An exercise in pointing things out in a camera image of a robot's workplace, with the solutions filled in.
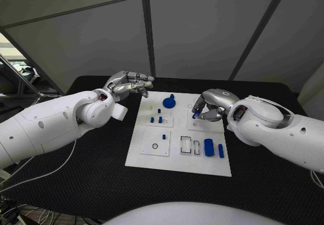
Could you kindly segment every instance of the black table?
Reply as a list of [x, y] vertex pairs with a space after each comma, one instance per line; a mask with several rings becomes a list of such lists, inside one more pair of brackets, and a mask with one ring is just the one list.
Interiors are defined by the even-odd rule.
[[[101, 88], [104, 76], [79, 77], [69, 94]], [[200, 94], [220, 88], [245, 98], [266, 98], [305, 115], [288, 87], [279, 83], [157, 78], [152, 91]], [[265, 147], [250, 147], [224, 131], [232, 178], [125, 167], [132, 129], [141, 102], [131, 95], [124, 121], [111, 118], [76, 141], [75, 153], [50, 176], [14, 187], [4, 195], [21, 203], [65, 214], [108, 220], [125, 211], [161, 202], [216, 203], [255, 212], [286, 224], [324, 223], [324, 190], [309, 171], [275, 156]], [[50, 171], [65, 162], [73, 144], [37, 156], [6, 187]]]

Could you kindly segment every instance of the blue object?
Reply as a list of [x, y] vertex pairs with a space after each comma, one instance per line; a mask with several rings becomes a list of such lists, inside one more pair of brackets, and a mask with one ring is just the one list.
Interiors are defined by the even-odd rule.
[[219, 150], [219, 157], [223, 158], [224, 152], [223, 152], [223, 145], [222, 144], [217, 145], [217, 150]]
[[196, 110], [196, 112], [194, 112], [194, 114], [193, 114], [193, 119], [196, 119], [196, 115], [199, 115], [200, 114], [200, 111], [199, 110]]
[[204, 155], [214, 156], [214, 145], [212, 139], [204, 139]]
[[176, 106], [176, 101], [174, 101], [174, 95], [171, 94], [170, 97], [167, 97], [163, 100], [163, 106], [168, 109], [171, 109]]

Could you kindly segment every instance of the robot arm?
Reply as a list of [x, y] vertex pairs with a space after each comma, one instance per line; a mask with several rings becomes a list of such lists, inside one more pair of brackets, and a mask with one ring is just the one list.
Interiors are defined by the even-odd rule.
[[129, 93], [152, 88], [154, 78], [121, 71], [102, 89], [82, 91], [26, 108], [0, 123], [0, 169], [44, 154], [102, 127], [109, 117], [122, 120], [127, 108], [116, 104]]
[[[209, 112], [200, 111], [207, 105]], [[193, 108], [194, 117], [219, 121], [227, 115], [227, 129], [250, 146], [263, 145], [271, 152], [304, 168], [324, 173], [324, 121], [284, 115], [266, 99], [239, 98], [227, 91], [203, 92]]]

